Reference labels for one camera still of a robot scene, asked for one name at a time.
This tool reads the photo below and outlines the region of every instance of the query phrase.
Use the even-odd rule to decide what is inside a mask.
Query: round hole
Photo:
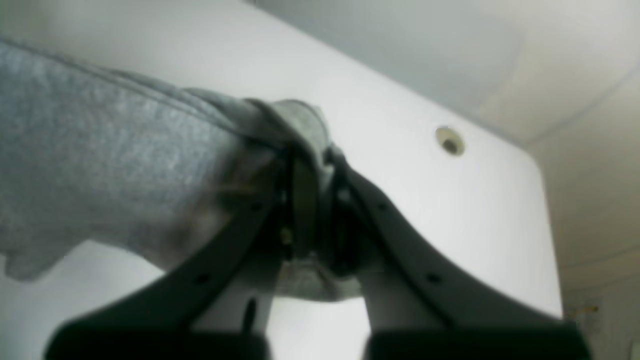
[[[427,280],[431,284],[440,284],[442,282],[442,278],[438,274],[434,274],[432,272],[427,274]]]
[[[209,280],[211,280],[211,276],[209,274],[200,274],[193,280],[193,282],[196,285],[202,285],[209,282]]]
[[[460,156],[465,152],[465,142],[460,134],[450,127],[436,129],[436,140],[448,154]]]

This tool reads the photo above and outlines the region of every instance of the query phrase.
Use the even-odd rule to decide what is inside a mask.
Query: ceiling hole
[[[448,154],[460,156],[465,152],[465,143],[462,137],[450,127],[436,129],[436,140]]]

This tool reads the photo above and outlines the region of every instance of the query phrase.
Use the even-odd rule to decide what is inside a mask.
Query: gray fabric
[[[169,270],[243,199],[271,186],[278,150],[320,152],[319,112],[181,90],[0,38],[0,254],[37,279],[93,239]]]
[[[337,279],[314,258],[284,263],[278,276],[276,294],[323,302],[335,302],[362,295],[355,277]]]

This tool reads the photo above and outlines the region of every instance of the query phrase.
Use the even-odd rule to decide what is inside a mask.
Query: white surface
[[[41,46],[180,86],[320,106],[352,167],[382,188],[436,248],[494,288],[561,314],[543,185],[520,149],[248,4],[19,3],[0,30]],[[441,125],[465,139],[462,157],[437,146],[434,131]],[[345,343],[362,346],[364,303],[358,306],[341,327],[353,338]],[[278,321],[275,330],[272,322],[270,336],[301,326],[289,321]],[[283,359],[296,354],[275,346]],[[305,342],[311,354],[305,359],[327,346],[323,339]]]
[[[360,360],[370,331],[362,298],[339,303],[280,298],[271,307],[267,335],[276,360]]]
[[[256,3],[526,145],[545,173],[563,288],[640,274],[640,222],[616,218],[640,202],[640,1]]]

